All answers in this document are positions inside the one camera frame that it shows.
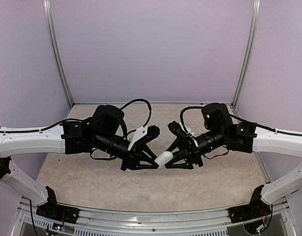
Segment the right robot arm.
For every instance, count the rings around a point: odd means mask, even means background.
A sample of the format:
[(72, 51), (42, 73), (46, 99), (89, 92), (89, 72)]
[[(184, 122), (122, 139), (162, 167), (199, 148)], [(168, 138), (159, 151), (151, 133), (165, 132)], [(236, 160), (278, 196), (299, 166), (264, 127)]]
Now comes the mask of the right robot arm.
[[(244, 153), (272, 152), (302, 159), (302, 133), (270, 128), (258, 123), (239, 119), (230, 114), (223, 103), (199, 106), (207, 132), (194, 136), (186, 129), (183, 114), (193, 107), (186, 107), (180, 113), (180, 123), (171, 122), (169, 130), (176, 136), (168, 151), (173, 158), (165, 164), (167, 169), (193, 169), (203, 166), (207, 153), (224, 147), (227, 151)], [(250, 203), (245, 207), (249, 218), (256, 218), (264, 211), (264, 204), (271, 205), (276, 200), (302, 188), (302, 162), (291, 172), (269, 184), (255, 188)]]

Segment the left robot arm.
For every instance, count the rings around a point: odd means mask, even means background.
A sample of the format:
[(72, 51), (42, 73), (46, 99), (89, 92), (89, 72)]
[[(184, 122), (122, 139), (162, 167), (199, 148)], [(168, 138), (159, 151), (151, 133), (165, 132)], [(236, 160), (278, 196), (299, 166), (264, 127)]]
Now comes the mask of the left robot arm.
[(21, 171), (11, 157), (30, 153), (92, 153), (95, 149), (121, 159), (121, 170), (157, 169), (156, 155), (147, 143), (157, 138), (159, 128), (147, 125), (138, 128), (131, 141), (122, 109), (100, 105), (84, 120), (68, 118), (48, 127), (31, 130), (0, 126), (0, 181), (6, 183), (51, 218), (62, 215), (54, 191), (42, 186)]

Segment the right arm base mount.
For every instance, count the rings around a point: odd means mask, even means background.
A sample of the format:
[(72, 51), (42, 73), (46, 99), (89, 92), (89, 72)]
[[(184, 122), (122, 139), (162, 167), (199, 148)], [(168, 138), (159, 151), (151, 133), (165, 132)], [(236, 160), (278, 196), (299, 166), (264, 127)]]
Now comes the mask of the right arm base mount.
[(264, 185), (260, 185), (254, 189), (250, 202), (245, 205), (235, 206), (228, 209), (231, 223), (238, 223), (252, 220), (271, 214), (271, 205), (261, 200), (261, 191)]

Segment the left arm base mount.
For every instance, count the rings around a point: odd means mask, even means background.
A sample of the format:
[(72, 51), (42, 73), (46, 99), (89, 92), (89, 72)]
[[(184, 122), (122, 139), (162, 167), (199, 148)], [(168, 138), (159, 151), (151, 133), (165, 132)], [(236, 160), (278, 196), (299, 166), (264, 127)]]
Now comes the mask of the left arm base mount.
[(54, 190), (49, 186), (46, 186), (46, 190), (47, 202), (37, 207), (36, 214), (62, 223), (76, 224), (80, 210), (58, 204)]

